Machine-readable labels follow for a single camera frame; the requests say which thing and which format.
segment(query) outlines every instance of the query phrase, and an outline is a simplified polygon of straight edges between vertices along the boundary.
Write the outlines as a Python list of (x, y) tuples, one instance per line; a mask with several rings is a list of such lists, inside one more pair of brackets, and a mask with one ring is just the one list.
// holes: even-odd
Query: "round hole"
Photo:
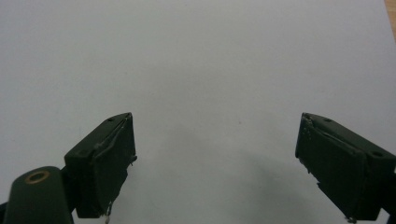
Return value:
[(373, 152), (373, 155), (375, 155), (377, 157), (382, 157), (383, 156), (382, 153), (380, 153), (380, 152)]
[(36, 184), (47, 179), (47, 177), (49, 176), (50, 176), (50, 172), (48, 171), (37, 171), (28, 175), (25, 179), (25, 182), (26, 184)]

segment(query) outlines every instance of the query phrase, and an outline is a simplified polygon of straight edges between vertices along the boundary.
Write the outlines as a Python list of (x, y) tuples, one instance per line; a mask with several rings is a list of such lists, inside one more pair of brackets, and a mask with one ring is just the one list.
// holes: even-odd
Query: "white surface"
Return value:
[(345, 223), (294, 158), (302, 112), (396, 153), (383, 1), (2, 1), (0, 69), (2, 202), (126, 111), (111, 223)]

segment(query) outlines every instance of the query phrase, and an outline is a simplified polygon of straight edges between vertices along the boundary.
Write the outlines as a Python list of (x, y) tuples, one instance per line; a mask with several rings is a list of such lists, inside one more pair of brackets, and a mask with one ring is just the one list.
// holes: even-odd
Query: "white paper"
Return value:
[(303, 112), (396, 153), (383, 1), (5, 1), (0, 69), (1, 202), (128, 111), (110, 223), (346, 223), (294, 157)]

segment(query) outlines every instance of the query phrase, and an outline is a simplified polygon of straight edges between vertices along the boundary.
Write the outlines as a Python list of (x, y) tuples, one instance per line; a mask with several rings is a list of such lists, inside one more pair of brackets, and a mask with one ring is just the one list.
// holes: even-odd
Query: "screw hole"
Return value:
[(382, 153), (380, 153), (380, 152), (373, 152), (373, 155), (375, 155), (377, 157), (382, 157), (383, 156)]
[(30, 175), (28, 175), (25, 179), (26, 184), (36, 184), (50, 176), (50, 172), (48, 171), (37, 171)]

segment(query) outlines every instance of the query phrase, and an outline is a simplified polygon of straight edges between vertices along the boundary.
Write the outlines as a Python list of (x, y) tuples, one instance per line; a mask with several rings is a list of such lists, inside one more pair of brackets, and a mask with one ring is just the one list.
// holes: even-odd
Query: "black plastic part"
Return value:
[(136, 160), (131, 113), (106, 119), (65, 156), (71, 183), (78, 182), (79, 217), (99, 217), (119, 196), (127, 167)]
[(388, 219), (387, 224), (396, 224), (396, 217), (395, 216), (390, 216)]
[(0, 224), (3, 224), (4, 216), (6, 215), (7, 203), (0, 204)]
[(79, 192), (79, 184), (76, 179), (70, 178), (67, 173), (67, 167), (61, 170), (62, 180), (64, 182), (64, 193), (66, 195), (69, 212), (72, 213), (81, 202), (81, 193)]
[(61, 171), (47, 166), (18, 177), (11, 187), (4, 223), (73, 223)]
[(396, 175), (382, 190), (382, 207), (390, 214), (393, 223), (396, 223)]
[(348, 218), (376, 220), (396, 157), (333, 120), (302, 115), (296, 157)]

